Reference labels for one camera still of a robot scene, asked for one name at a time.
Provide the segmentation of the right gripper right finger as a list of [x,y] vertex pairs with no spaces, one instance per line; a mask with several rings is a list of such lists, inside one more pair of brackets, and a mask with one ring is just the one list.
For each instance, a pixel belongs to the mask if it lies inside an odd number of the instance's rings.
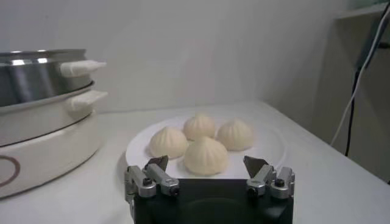
[[264,159],[244,156],[244,165],[250,176],[246,181],[250,198],[263,196],[267,191],[271,197],[285,200],[294,196],[295,173],[290,167],[282,167],[279,173]]

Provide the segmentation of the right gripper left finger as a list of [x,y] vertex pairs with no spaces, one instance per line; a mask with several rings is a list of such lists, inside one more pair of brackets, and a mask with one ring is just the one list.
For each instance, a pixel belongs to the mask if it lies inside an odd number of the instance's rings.
[[179,180],[169,176],[165,170],[168,156],[150,159],[141,169],[128,166],[124,172],[125,200],[130,203],[134,197],[152,198],[157,195],[157,187],[163,195],[177,197],[180,194]]

